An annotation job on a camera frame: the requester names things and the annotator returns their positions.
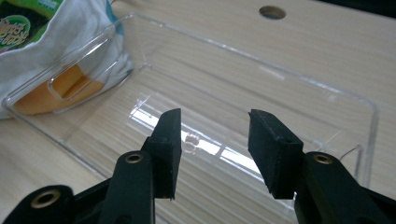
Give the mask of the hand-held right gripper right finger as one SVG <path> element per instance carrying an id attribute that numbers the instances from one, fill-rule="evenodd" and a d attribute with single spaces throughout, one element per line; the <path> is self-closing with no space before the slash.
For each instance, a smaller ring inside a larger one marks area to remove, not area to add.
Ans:
<path id="1" fill-rule="evenodd" d="M 304 143 L 275 115 L 249 112 L 248 152 L 269 192 L 295 201 L 299 224 L 389 224 L 389 217 L 334 156 Z"/>

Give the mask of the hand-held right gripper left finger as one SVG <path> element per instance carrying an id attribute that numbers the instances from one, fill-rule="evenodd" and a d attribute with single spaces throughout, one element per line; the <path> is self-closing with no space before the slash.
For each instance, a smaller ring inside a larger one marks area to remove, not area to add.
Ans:
<path id="1" fill-rule="evenodd" d="M 98 224 L 155 224 L 155 201 L 173 200 L 181 159 L 181 110 L 164 112 L 143 146 L 121 155 Z"/>

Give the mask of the clear plastic storage box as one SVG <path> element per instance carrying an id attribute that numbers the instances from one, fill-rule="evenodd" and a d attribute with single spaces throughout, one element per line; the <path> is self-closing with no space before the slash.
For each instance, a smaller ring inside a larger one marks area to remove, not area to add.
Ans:
<path id="1" fill-rule="evenodd" d="M 108 89 L 86 102 L 62 97 L 61 108 L 50 113 L 19 108 L 26 93 L 52 91 L 73 66 Z M 121 154 L 141 148 L 162 113 L 179 109 L 177 195 L 156 203 L 158 224 L 295 224 L 292 202 L 271 196 L 248 152 L 254 108 L 277 116 L 305 151 L 340 160 L 361 185 L 371 179 L 372 102 L 138 14 L 107 26 L 3 104 L 101 178 L 111 176 Z"/>

